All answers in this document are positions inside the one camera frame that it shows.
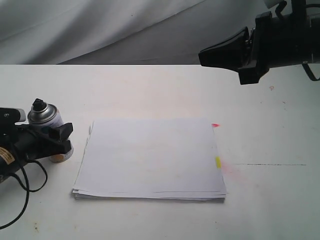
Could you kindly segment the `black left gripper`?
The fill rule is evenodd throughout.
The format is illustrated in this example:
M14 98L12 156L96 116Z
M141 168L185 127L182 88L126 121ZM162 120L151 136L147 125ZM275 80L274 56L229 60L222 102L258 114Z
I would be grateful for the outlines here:
M71 150L68 139L73 132L73 124L65 123L59 127L48 127L45 132L33 128L30 124L16 125L18 141L9 143L0 138L0 181L5 181L10 174L20 167L35 160L54 155L67 154Z

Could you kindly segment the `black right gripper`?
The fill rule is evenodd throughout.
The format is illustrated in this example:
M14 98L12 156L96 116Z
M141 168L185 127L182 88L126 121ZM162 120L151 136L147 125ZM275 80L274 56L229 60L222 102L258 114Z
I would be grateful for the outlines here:
M198 54L203 67L238 73L241 85L257 84L271 69L302 65L311 81L315 75L315 15L294 14L279 19L271 12L258 15L251 34L250 56L246 51L249 29L243 27L231 37L207 47Z

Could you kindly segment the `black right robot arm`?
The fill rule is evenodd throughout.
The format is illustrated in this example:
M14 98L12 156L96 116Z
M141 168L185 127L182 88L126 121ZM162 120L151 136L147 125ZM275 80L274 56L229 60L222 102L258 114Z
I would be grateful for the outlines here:
M220 43L201 50L198 58L201 66L234 71L241 85L257 84L272 68L302 65L313 82L320 79L314 75L310 64L320 62L320 15L309 15L309 8L318 3L304 0L291 1L292 12L283 15L285 0L267 0L271 11L255 18L255 27L242 28Z

